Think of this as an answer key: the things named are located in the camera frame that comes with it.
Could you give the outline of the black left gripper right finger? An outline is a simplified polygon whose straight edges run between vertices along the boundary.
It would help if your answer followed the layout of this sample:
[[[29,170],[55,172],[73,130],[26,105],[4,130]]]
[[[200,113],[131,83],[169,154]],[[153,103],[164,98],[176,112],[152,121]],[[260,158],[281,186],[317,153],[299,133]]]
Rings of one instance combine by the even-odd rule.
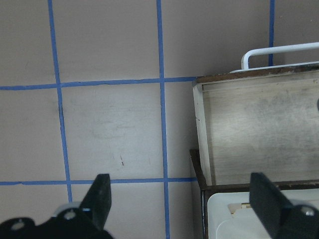
[[[284,224],[294,205],[262,172],[250,176],[249,203],[272,239],[283,239],[288,233]]]

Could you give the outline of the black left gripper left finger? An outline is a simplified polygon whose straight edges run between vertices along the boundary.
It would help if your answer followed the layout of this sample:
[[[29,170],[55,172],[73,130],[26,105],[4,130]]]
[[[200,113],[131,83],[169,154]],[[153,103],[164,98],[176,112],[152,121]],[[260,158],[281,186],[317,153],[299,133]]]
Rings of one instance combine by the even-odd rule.
[[[111,180],[109,174],[98,174],[80,203],[79,208],[98,229],[103,230],[111,209]]]

